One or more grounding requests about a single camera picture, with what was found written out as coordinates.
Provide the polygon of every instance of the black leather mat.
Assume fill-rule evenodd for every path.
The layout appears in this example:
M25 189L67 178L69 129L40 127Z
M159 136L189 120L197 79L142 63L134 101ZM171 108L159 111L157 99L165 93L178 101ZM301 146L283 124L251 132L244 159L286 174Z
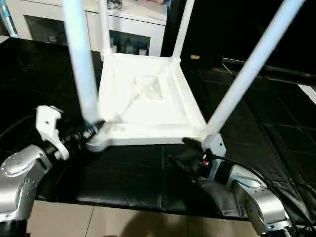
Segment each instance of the black leather mat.
M66 47L8 39L0 44L0 52L5 55L0 134L30 115L0 135L4 160L39 140L31 116L37 105L54 105L68 116L79 115L80 110ZM99 53L92 56L99 83L102 62ZM182 67L203 116L209 119L233 77ZM257 79L222 130L227 157L258 170L297 223L306 220L295 201L316 218L315 122L316 105L297 85ZM45 178L39 199L242 219L234 210L218 210L212 199L174 171L168 155L183 149L183 145L111 147L100 154L82 154Z

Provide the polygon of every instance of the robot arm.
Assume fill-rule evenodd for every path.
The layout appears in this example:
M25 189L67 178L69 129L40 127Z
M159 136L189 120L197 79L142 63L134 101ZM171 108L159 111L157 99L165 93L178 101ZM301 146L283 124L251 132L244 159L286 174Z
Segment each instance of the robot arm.
M43 144L40 147L30 145L24 148L8 157L0 166L1 236L26 236L27 220L31 215L41 179L57 163L79 153L103 126L103 122L99 122L59 139L55 126L60 117L60 112L54 107L38 107L37 129L44 140Z
M183 154L171 157L170 162L185 173L210 198L215 198L219 206L225 202L226 196L237 200L236 208L244 208L249 221L258 236L262 237L296 237L298 235L287 215L281 200L267 187L258 175L248 169L235 164L229 172L228 179L220 181L216 177L219 166L225 163L223 158L214 155L221 146L216 139L208 146L192 139L184 139L189 150Z
M258 176L240 165L234 165L227 187L245 207L259 236L293 236L292 223L282 202Z

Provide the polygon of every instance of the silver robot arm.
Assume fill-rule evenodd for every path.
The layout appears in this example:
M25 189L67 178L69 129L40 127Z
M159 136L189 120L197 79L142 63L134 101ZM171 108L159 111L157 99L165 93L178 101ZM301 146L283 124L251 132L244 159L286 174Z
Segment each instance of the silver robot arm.
M9 156L0 166L0 236L25 237L27 220L42 178L58 163L75 157L103 126L72 129L59 138L56 122L61 113L55 107L39 106L36 128L43 143L30 145Z
M292 223L282 202L258 176L240 165L234 165L227 187L245 207L259 236L292 236Z
M0 166L0 222L27 220L37 186L53 167L41 148L30 145Z

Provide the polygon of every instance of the white cabinet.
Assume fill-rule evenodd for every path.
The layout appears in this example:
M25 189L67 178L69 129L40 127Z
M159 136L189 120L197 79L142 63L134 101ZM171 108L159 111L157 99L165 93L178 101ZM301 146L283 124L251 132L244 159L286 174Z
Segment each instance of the white cabinet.
M7 5L20 38L67 44L62 7L24 0L10 0Z
M87 12L91 50L101 50L101 30L99 14ZM108 16L110 38L114 40L118 52L125 53L131 44L135 54L140 49L149 51L151 56L160 56L164 26L147 22Z
M20 38L67 44L62 0L9 0L12 20ZM91 50L101 50L97 0L83 0ZM109 29L118 52L138 54L145 49L160 56L167 6L153 2L123 0L121 10L109 10Z

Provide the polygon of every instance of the tile floor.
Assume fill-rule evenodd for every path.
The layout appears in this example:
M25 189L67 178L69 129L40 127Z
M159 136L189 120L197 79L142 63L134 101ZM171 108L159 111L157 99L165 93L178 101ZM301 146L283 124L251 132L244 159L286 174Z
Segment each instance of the tile floor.
M0 43L5 41L7 38L9 38L9 37L8 36L0 36Z
M36 201L31 237L256 237L248 222Z

